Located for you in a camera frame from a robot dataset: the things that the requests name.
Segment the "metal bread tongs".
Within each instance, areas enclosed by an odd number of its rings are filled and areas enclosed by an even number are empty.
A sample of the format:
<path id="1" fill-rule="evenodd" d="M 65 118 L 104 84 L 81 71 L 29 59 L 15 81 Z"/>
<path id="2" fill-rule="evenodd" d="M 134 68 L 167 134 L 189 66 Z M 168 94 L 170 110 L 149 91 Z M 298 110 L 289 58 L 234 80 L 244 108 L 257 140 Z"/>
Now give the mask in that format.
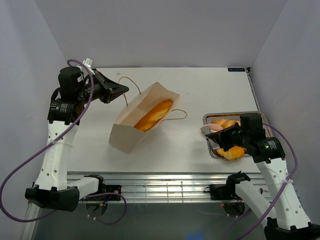
<path id="1" fill-rule="evenodd" d="M 206 140 L 208 141 L 209 145 L 211 146 L 211 148 L 213 150 L 216 150 L 216 149 L 219 149 L 220 148 L 220 145 L 217 144 L 215 141 L 214 141 L 214 138 L 212 137 L 212 134 L 215 134 L 215 133 L 211 133 L 210 132 L 210 127 L 209 127 L 209 124 L 206 124 L 204 125 L 203 127 L 200 128 L 201 132 L 205 135 L 206 137 Z"/>

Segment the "long baguette fake bread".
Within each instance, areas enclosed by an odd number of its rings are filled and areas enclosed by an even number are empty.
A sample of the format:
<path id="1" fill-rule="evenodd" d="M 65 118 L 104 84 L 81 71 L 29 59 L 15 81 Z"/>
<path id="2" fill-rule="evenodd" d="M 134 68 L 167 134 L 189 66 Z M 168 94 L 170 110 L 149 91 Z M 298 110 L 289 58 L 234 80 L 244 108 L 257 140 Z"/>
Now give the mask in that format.
<path id="1" fill-rule="evenodd" d="M 146 115 L 144 115 L 135 125 L 134 128 L 147 132 L 150 130 L 157 122 L 164 118 L 169 109 L 172 107 L 173 101 L 171 99 L 166 99 L 153 107 Z"/>

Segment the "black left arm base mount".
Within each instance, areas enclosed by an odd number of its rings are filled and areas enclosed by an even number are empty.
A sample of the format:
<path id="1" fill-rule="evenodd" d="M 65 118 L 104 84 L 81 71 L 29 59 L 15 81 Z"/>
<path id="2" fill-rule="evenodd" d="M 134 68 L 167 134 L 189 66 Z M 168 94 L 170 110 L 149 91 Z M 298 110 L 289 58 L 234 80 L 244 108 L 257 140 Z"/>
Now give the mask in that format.
<path id="1" fill-rule="evenodd" d="M 122 193 L 121 185 L 102 185 L 99 187 L 98 191 L 90 194 L 87 197 L 82 198 L 81 200 L 88 201 L 120 201 L 121 197 L 118 196 Z"/>

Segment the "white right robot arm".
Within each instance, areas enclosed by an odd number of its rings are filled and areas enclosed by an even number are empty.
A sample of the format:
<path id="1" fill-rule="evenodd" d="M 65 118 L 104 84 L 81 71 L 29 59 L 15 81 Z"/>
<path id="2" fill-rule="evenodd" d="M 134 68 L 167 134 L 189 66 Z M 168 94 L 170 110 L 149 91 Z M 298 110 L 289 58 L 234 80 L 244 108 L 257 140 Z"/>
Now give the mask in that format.
<path id="1" fill-rule="evenodd" d="M 258 218 L 252 229 L 262 225 L 266 239 L 318 240 L 320 226 L 312 223 L 305 213 L 292 182 L 298 164 L 288 171 L 281 142 L 274 136 L 267 136 L 267 124 L 259 113 L 243 113 L 239 120 L 220 131 L 208 125 L 201 131 L 213 149 L 227 152 L 233 147 L 243 148 L 261 172 L 273 200 L 265 199 L 243 172 L 229 175 L 223 192 L 228 198 L 239 198 L 248 205 Z"/>

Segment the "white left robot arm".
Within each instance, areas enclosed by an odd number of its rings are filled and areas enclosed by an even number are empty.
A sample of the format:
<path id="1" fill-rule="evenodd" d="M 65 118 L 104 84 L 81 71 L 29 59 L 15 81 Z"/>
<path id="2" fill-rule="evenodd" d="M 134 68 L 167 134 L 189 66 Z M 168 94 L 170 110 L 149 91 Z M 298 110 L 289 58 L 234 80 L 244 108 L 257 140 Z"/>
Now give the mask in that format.
<path id="1" fill-rule="evenodd" d="M 59 88 L 52 96 L 48 112 L 48 144 L 40 173 L 33 187 L 25 191 L 25 198 L 43 209 L 72 212 L 79 200 L 91 195 L 100 200 L 106 195 L 103 177 L 91 174 L 72 184 L 67 183 L 67 168 L 72 144 L 79 122 L 89 100 L 108 104 L 129 91 L 98 70 L 90 77 L 76 66 L 65 67 L 58 75 Z"/>

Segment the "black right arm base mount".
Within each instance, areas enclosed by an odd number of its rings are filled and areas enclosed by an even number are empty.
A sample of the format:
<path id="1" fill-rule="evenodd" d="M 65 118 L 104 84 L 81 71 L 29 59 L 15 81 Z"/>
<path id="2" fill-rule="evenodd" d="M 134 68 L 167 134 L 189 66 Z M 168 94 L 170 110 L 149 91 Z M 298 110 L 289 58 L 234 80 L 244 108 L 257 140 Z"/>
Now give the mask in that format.
<path id="1" fill-rule="evenodd" d="M 204 188 L 203 192 L 209 194 L 213 201 L 238 199 L 235 192 L 226 184 L 210 184 Z"/>

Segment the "beige paper bag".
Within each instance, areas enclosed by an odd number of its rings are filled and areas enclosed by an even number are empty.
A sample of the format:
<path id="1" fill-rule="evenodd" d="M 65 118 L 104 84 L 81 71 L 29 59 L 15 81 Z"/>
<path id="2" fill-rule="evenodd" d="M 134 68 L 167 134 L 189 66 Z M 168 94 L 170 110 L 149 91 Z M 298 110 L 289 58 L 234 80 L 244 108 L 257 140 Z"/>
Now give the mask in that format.
<path id="1" fill-rule="evenodd" d="M 180 95 L 167 90 L 159 82 L 138 91 L 113 123 L 108 143 L 117 150 L 130 154 L 136 146 L 152 133 L 168 115 L 177 110 Z"/>

